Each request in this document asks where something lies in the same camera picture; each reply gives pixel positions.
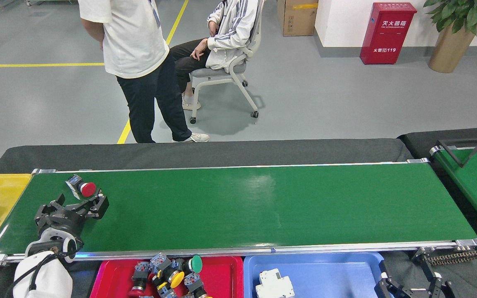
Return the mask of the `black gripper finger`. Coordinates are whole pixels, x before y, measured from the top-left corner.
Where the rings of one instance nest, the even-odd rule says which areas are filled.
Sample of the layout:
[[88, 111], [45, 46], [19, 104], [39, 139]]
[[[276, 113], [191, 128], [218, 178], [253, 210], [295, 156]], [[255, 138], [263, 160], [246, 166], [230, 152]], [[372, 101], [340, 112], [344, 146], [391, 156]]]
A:
[[378, 298], [412, 298], [411, 291], [394, 281], [386, 272], [381, 273], [381, 279], [374, 289]]
[[430, 298], [454, 298], [451, 281], [444, 281], [441, 274], [436, 273], [428, 260], [423, 261], [423, 272], [430, 282], [428, 289]]

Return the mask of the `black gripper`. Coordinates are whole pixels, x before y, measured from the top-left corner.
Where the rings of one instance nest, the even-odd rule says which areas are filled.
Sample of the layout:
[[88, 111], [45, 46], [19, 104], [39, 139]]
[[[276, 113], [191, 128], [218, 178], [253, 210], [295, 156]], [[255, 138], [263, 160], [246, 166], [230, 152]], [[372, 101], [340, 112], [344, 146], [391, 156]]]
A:
[[54, 228], [79, 238], [85, 219], [101, 219], [109, 206], [108, 198], [101, 189], [97, 190], [91, 198], [68, 205], [68, 210], [64, 209], [64, 202], [65, 196], [60, 194], [56, 200], [39, 207], [36, 212], [38, 236], [41, 236], [47, 228]]

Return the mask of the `person's left hand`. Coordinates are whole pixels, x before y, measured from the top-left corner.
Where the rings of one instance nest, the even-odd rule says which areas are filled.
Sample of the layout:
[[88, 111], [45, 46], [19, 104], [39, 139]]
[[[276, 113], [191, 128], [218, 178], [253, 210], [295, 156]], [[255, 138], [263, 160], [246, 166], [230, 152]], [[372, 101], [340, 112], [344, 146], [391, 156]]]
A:
[[193, 52], [191, 53], [191, 57], [197, 61], [200, 60], [200, 58], [204, 55], [205, 50], [207, 49], [207, 42], [208, 38], [202, 39], [199, 44], [193, 49]]

